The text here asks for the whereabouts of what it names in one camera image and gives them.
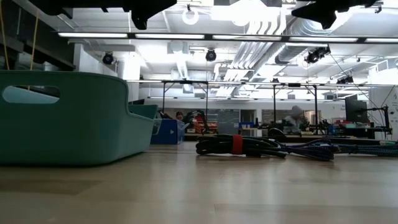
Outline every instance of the security camera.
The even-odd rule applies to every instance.
[[[105,56],[102,58],[102,62],[105,65],[112,65],[114,63],[113,52],[106,52]]]
[[[213,62],[213,61],[216,60],[216,58],[217,58],[217,54],[216,54],[216,52],[214,51],[214,49],[208,49],[208,50],[207,50],[207,54],[206,54],[206,60],[207,60],[208,62]]]

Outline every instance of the man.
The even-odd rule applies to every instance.
[[[291,115],[285,118],[287,125],[284,126],[285,134],[300,134],[300,125],[303,123],[303,110],[299,106],[293,106]]]

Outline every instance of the black cable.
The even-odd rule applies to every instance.
[[[318,146],[321,142],[315,143],[313,146]],[[355,145],[355,144],[331,144],[339,147],[340,151],[337,154],[365,154],[372,156],[387,156],[398,157],[398,144],[387,145]]]
[[[395,85],[392,86],[390,92],[388,93],[388,95],[386,96],[386,98],[384,99],[384,101],[381,103],[381,107],[383,107],[383,104],[386,102],[386,100],[388,99],[388,97],[390,96],[391,92],[393,91],[393,89],[394,89],[395,87],[396,87]]]
[[[232,135],[199,136],[198,141],[196,147],[199,155],[232,153]],[[254,157],[277,156],[284,158],[287,153],[294,153],[319,161],[334,159],[333,153],[337,150],[337,147],[331,145],[314,146],[317,142],[320,141],[313,141],[299,146],[287,146],[273,139],[244,136],[242,154]]]
[[[338,67],[340,68],[340,70],[344,73],[344,75],[348,76],[347,73],[344,71],[344,69],[340,66],[340,64],[339,64],[339,63],[337,62],[337,60],[334,58],[334,56],[333,56],[332,54],[330,54],[330,56],[331,56],[332,59],[336,62],[337,66],[338,66]],[[360,89],[360,87],[358,87],[355,83],[353,83],[353,85],[354,85],[357,89],[359,89],[359,90],[361,91],[361,93],[369,100],[369,102],[371,102],[375,107],[377,107],[377,105],[376,105],[375,103],[373,103],[373,101],[372,101],[368,96],[366,96],[366,94],[364,93],[364,91],[362,91],[362,90]],[[379,114],[380,114],[380,117],[381,117],[382,124],[383,124],[383,126],[385,126],[380,111],[379,111]]]

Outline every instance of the computer monitor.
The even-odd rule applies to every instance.
[[[346,120],[351,122],[368,122],[368,112],[361,111],[367,109],[366,102],[356,100],[355,98],[346,98]]]

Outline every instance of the fluorescent light fixture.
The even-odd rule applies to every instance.
[[[254,83],[254,82],[249,82],[246,83],[247,85],[278,85],[280,83],[271,83],[271,82],[263,82],[263,83]]]
[[[126,80],[126,82],[134,82],[134,83],[161,83],[160,80]]]
[[[231,98],[231,100],[254,100],[253,98]]]
[[[313,44],[313,43],[286,43],[288,47],[327,47],[327,44]]]
[[[366,43],[396,43],[398,38],[368,38],[365,40]]]
[[[208,82],[209,84],[230,84],[230,85],[240,85],[242,82]]]
[[[204,39],[203,34],[136,34],[140,39]]]
[[[205,51],[205,50],[207,50],[207,47],[189,46],[189,50],[202,50],[202,51]]]
[[[83,32],[60,32],[60,37],[74,38],[127,38],[127,34],[121,33],[83,33]]]
[[[211,97],[211,98],[209,98],[209,100],[230,100],[230,98],[226,98],[226,97]]]
[[[200,97],[177,97],[177,99],[184,99],[184,100],[200,100]]]
[[[356,42],[358,38],[354,37],[291,37],[290,41],[308,41],[308,42]]]
[[[280,41],[281,37],[263,36],[263,35],[213,35],[213,39]]]
[[[163,99],[163,96],[148,96],[148,99]],[[174,97],[166,96],[165,99],[174,99]]]

